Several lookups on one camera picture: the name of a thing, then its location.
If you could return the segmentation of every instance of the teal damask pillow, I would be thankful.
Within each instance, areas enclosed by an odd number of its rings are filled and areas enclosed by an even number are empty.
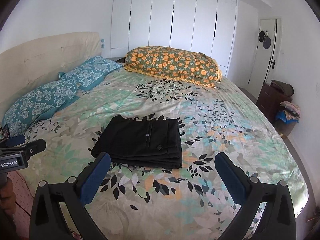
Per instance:
[[[53,81],[38,87],[17,100],[5,113],[2,126],[9,126],[10,136],[25,132],[39,120],[51,118],[55,112],[71,105],[79,97],[72,81]]]
[[[79,84],[79,89],[89,91],[99,85],[111,71],[122,65],[110,59],[96,56],[82,63],[68,73],[59,72],[60,80],[70,80]]]

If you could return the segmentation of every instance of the wardrobe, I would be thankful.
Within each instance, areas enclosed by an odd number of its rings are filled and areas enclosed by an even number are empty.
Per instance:
[[[111,57],[141,46],[203,52],[226,76],[236,29],[237,0],[114,0]]]

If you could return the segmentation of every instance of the beige upholstered headboard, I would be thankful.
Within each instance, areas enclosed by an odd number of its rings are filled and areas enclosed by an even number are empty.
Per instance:
[[[21,96],[59,80],[90,57],[101,55],[99,33],[78,32],[28,41],[0,54],[0,122]]]

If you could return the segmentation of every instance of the stack of black clothes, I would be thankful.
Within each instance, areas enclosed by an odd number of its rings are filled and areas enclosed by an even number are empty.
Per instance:
[[[110,155],[111,161],[135,166],[178,169],[182,149],[177,119],[135,121],[113,117],[91,154]]]

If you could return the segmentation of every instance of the pillowcase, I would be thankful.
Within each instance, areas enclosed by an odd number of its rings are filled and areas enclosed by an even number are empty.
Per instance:
[[[2,125],[8,124],[11,136],[25,132],[30,125],[51,118],[79,97],[78,87],[72,81],[53,81],[27,93],[5,113]]]
[[[80,90],[89,91],[99,85],[111,71],[121,67],[121,64],[110,59],[96,56],[66,74],[59,72],[59,79],[76,82]]]
[[[186,81],[206,87],[215,87],[214,81],[219,80],[218,64],[203,53],[148,46],[129,51],[125,61],[126,70],[149,76]]]

